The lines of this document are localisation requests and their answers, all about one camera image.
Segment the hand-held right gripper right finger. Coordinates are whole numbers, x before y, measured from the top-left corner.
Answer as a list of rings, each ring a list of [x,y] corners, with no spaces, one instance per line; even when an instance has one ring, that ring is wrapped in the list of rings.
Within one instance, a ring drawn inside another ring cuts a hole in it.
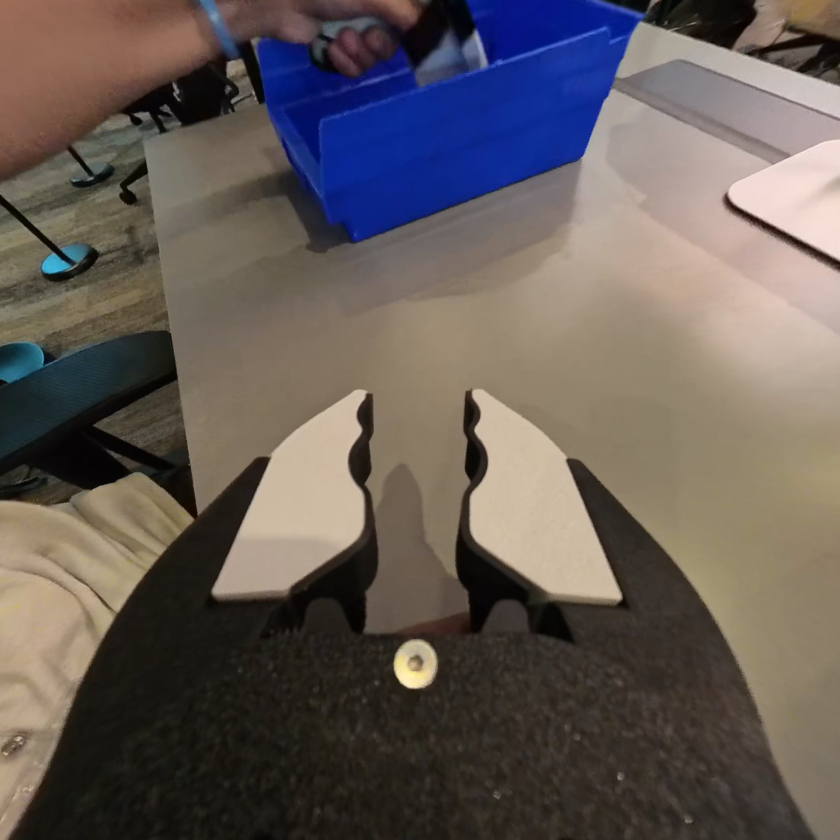
[[[619,606],[623,593],[564,451],[484,389],[465,394],[457,575],[472,600]]]

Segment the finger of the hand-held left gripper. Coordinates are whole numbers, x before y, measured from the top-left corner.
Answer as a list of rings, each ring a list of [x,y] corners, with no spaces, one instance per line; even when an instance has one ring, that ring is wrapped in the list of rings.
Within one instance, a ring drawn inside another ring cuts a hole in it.
[[[425,88],[488,66],[487,52],[478,27],[468,33],[448,28],[436,45],[415,64],[415,83],[419,88]]]

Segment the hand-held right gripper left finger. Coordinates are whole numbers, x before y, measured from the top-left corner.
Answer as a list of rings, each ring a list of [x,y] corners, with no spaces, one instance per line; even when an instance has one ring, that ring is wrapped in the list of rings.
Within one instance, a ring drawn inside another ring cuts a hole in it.
[[[366,486],[373,432],[373,395],[356,390],[274,449],[211,590],[215,601],[367,592],[379,553]]]

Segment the blue plastic bin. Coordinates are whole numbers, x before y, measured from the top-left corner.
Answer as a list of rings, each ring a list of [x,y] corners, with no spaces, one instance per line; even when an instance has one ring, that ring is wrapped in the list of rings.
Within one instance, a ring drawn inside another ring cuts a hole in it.
[[[486,69],[419,87],[403,54],[348,79],[263,38],[269,119],[290,167],[354,242],[585,153],[641,13],[608,2],[469,2]]]

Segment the person's left forearm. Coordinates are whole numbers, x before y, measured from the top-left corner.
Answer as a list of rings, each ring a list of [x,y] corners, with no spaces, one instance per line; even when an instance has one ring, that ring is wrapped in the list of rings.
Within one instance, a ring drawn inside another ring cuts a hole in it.
[[[2,2],[2,180],[222,54],[198,2]]]

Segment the person's left hand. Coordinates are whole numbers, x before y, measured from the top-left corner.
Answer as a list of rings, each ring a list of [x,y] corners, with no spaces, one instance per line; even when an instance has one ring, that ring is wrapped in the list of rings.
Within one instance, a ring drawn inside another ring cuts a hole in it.
[[[225,1],[219,12],[235,40],[273,38],[307,45],[328,21],[373,17],[381,24],[363,32],[341,28],[328,47],[340,74],[356,78],[393,57],[400,36],[413,28],[424,7],[412,1]]]

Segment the blue wristband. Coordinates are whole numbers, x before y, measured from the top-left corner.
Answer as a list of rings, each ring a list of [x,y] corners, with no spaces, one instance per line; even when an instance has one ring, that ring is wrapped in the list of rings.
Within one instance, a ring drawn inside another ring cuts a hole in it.
[[[238,42],[230,31],[218,2],[202,0],[196,1],[196,4],[213,31],[222,54],[227,60],[238,60],[241,57]]]

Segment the black office chair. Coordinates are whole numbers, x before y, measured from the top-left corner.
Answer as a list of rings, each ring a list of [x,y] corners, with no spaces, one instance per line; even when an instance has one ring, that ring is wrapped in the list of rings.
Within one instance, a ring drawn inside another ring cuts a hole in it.
[[[239,45],[239,53],[255,99],[258,104],[262,104],[265,102],[265,93],[256,48],[252,42],[247,41]],[[154,89],[132,102],[120,113],[129,118],[135,127],[141,126],[141,118],[146,115],[159,134],[164,134],[164,111],[168,111],[183,127],[235,112],[235,99],[239,96],[239,89],[228,78],[227,64],[228,59],[215,59],[167,86]],[[130,188],[148,174],[148,165],[143,158],[142,163],[119,184],[119,199],[123,204],[131,206],[137,203],[138,198]]]

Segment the teal office chair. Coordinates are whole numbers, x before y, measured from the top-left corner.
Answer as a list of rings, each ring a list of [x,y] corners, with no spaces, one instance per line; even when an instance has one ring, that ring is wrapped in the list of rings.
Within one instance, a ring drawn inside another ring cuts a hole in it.
[[[169,460],[98,427],[175,381],[172,336],[158,330],[93,344],[3,384],[2,476],[29,467],[90,490],[130,473],[119,456],[149,476],[186,467],[185,448]]]

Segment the black floor stand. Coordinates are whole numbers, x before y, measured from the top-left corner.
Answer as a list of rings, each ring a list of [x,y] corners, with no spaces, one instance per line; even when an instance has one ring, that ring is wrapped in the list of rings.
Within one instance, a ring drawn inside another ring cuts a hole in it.
[[[80,174],[70,178],[70,184],[73,187],[77,189],[91,188],[108,181],[114,176],[115,169],[112,164],[106,163],[98,168],[93,168],[72,145],[68,145],[66,150],[70,158],[80,168]]]
[[[86,272],[97,263],[99,252],[96,248],[84,243],[59,246],[4,196],[1,196],[1,207],[35,236],[43,246],[47,247],[49,254],[40,265],[40,273],[46,280],[52,282],[69,280]]]

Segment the white tablet stand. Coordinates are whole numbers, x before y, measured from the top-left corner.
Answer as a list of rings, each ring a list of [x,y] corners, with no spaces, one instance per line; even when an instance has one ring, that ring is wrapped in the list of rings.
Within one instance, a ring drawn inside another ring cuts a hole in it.
[[[742,214],[838,263],[839,140],[742,178],[726,198]]]

